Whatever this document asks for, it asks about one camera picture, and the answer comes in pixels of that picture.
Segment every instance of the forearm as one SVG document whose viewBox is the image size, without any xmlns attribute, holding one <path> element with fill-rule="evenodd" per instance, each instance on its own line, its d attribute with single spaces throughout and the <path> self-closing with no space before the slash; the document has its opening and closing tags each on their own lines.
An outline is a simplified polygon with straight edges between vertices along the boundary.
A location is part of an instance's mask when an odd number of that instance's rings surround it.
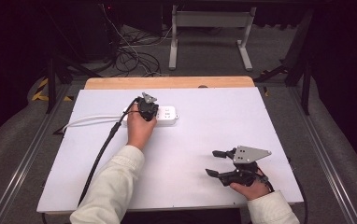
<svg viewBox="0 0 357 224">
<path fill-rule="evenodd" d="M 132 198 L 144 155 L 125 146 L 93 178 L 72 223 L 120 223 Z"/>
<path fill-rule="evenodd" d="M 299 223 L 298 218 L 280 191 L 275 191 L 261 198 L 248 201 L 248 208 L 253 224 Z"/>
</svg>

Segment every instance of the person's right arm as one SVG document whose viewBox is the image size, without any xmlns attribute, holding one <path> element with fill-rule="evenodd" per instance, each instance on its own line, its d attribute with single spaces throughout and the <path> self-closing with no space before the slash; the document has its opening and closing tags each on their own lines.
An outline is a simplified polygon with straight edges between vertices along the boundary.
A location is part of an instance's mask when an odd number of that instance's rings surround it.
<svg viewBox="0 0 357 224">
<path fill-rule="evenodd" d="M 270 192 L 269 187 L 254 180 L 250 187 L 237 183 L 230 185 L 248 199 L 250 218 L 253 224 L 297 224 L 300 223 L 281 192 Z"/>
</svg>

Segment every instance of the hand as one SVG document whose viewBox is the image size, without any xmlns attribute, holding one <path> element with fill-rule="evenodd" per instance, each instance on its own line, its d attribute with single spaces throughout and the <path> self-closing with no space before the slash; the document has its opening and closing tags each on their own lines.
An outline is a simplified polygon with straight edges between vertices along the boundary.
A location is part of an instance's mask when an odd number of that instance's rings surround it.
<svg viewBox="0 0 357 224">
<path fill-rule="evenodd" d="M 261 183 L 259 179 L 255 179 L 250 187 L 237 183 L 232 183 L 230 187 L 236 192 L 244 195 L 249 201 L 258 199 L 270 193 L 269 187 L 265 183 Z"/>
<path fill-rule="evenodd" d="M 137 104 L 132 105 L 128 114 L 128 142 L 126 145 L 143 149 L 149 141 L 153 128 L 156 125 L 156 118 L 146 121 L 138 113 Z"/>
</svg>

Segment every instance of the white power strip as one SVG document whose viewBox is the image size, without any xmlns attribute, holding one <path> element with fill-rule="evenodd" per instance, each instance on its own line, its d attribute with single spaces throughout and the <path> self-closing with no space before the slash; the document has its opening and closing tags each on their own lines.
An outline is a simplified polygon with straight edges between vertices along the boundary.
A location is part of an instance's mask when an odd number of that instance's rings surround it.
<svg viewBox="0 0 357 224">
<path fill-rule="evenodd" d="M 176 108 L 170 105 L 159 106 L 158 112 L 156 113 L 156 126 L 169 126 L 176 123 L 176 119 L 179 118 L 179 115 L 176 113 Z M 127 125 L 128 117 L 123 118 L 123 124 Z"/>
</svg>

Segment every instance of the white board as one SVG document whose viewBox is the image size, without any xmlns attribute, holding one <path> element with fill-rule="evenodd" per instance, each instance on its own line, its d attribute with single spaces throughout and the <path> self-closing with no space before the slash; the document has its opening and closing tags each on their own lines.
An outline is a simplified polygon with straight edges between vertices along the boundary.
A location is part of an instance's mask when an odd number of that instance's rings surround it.
<svg viewBox="0 0 357 224">
<path fill-rule="evenodd" d="M 259 166 L 289 203 L 303 201 L 272 122 L 257 88 L 86 90 L 71 121 L 95 115 L 119 115 L 146 92 L 159 105 L 172 105 L 179 119 L 174 126 L 156 127 L 144 148 L 146 163 L 136 182 L 130 210 L 197 207 L 238 207 L 243 196 L 205 169 L 234 171 L 230 159 L 215 158 L 213 150 L 257 147 L 272 152 Z M 99 119 L 69 127 L 51 168 L 37 212 L 69 212 L 77 208 L 93 162 L 115 121 Z M 120 127 L 98 169 L 127 141 Z"/>
</svg>

